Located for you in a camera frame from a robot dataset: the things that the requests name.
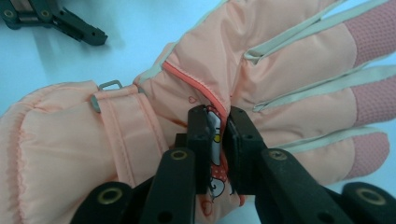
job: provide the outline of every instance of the light blue surface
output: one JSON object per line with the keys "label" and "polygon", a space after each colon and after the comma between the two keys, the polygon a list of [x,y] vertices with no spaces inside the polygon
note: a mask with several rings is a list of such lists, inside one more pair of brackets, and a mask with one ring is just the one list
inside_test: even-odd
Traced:
{"label": "light blue surface", "polygon": [[[0,21],[0,115],[24,95],[50,84],[118,79],[123,85],[149,69],[168,42],[177,41],[218,1],[202,0],[63,0],[86,22],[104,30],[109,38],[91,47],[45,28],[8,29]],[[363,1],[348,1],[346,7]],[[382,63],[395,63],[396,55]],[[389,134],[391,152],[374,174],[354,181],[375,184],[396,196],[396,121],[375,125]],[[339,190],[345,183],[332,185]],[[259,223],[247,203],[220,223]]]}

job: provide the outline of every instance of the pink fabric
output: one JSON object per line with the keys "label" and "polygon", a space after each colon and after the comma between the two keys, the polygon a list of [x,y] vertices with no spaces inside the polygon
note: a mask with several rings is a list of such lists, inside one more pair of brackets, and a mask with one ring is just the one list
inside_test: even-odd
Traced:
{"label": "pink fabric", "polygon": [[353,137],[353,142],[355,161],[346,179],[374,172],[384,163],[389,154],[389,142],[384,133],[356,136]]}
{"label": "pink fabric", "polygon": [[396,116],[396,77],[352,88],[356,98],[354,126],[393,119]]}
{"label": "pink fabric", "polygon": [[354,66],[396,50],[396,0],[346,21],[345,25],[356,41]]}

